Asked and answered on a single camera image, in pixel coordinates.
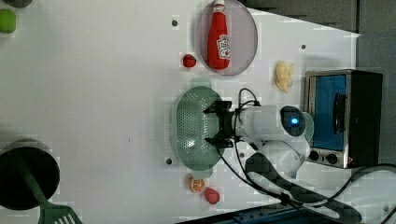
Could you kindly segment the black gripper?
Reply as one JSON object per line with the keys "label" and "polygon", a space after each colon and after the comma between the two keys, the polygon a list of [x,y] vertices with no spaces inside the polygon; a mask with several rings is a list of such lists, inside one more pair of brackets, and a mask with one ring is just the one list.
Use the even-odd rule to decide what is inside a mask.
{"label": "black gripper", "polygon": [[216,148],[233,147],[232,140],[235,138],[234,111],[231,111],[231,101],[216,101],[215,105],[211,105],[203,112],[205,114],[216,113],[219,119],[219,131],[215,137],[206,137],[205,140],[211,146]]}

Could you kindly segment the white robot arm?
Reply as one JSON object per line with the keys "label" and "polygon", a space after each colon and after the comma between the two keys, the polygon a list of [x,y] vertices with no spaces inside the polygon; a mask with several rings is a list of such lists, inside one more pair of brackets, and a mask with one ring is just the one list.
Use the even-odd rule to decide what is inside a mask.
{"label": "white robot arm", "polygon": [[255,190],[299,205],[317,213],[328,209],[333,220],[342,224],[359,224],[360,212],[351,205],[327,197],[296,178],[298,169],[309,155],[305,138],[304,113],[292,105],[240,106],[230,110],[229,101],[216,101],[203,112],[218,118],[219,130],[207,137],[215,149],[237,147],[241,141],[251,150],[238,160],[243,179]]}

